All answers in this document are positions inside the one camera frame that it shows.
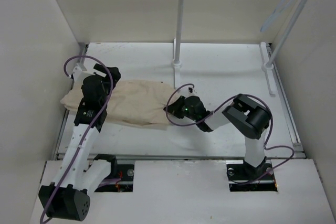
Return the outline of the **beige trousers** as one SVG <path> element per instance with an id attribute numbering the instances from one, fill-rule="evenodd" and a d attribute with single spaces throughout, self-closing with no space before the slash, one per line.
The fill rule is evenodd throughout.
<path id="1" fill-rule="evenodd" d="M 165 129 L 170 125 L 164 108 L 179 96 L 165 82 L 149 80 L 118 81 L 107 105 L 106 122 L 144 128 Z"/>

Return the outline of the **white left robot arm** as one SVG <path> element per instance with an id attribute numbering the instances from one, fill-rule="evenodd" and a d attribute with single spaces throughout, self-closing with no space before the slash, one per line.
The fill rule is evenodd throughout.
<path id="1" fill-rule="evenodd" d="M 61 167 L 49 185 L 40 187 L 38 197 L 43 206 L 40 223 L 54 218 L 83 221 L 89 212 L 90 196 L 103 180 L 110 182 L 118 175 L 118 168 L 107 159 L 88 161 L 106 120 L 112 90 L 121 78 L 117 67 L 97 63 L 94 70 L 87 73 L 81 68 L 71 75 L 81 85 L 82 97 Z"/>

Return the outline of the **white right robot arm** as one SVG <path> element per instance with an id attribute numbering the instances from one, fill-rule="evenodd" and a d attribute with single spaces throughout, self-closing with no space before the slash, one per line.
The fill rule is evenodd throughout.
<path id="1" fill-rule="evenodd" d="M 167 105 L 164 111 L 166 115 L 177 119 L 192 120 L 199 130 L 206 133 L 228 123 L 232 124 L 245 138 L 244 175 L 254 180 L 262 174 L 262 164 L 266 160 L 265 134 L 272 119 L 271 112 L 265 106 L 245 94 L 238 94 L 225 108 L 208 111 L 200 98 L 192 95 L 180 96 L 175 102 Z"/>

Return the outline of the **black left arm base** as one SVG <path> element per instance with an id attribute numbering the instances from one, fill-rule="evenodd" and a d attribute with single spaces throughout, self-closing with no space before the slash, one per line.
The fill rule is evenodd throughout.
<path id="1" fill-rule="evenodd" d="M 96 193 L 130 193 L 133 192 L 135 163 L 119 161 L 116 156 L 98 154 L 94 161 L 104 160 L 110 163 L 111 172 L 96 189 Z"/>

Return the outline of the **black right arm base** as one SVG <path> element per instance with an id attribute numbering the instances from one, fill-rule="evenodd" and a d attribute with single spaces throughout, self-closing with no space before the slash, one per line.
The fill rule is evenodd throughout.
<path id="1" fill-rule="evenodd" d="M 242 162 L 226 164 L 230 192 L 278 191 L 272 164 L 263 161 L 258 167 Z"/>

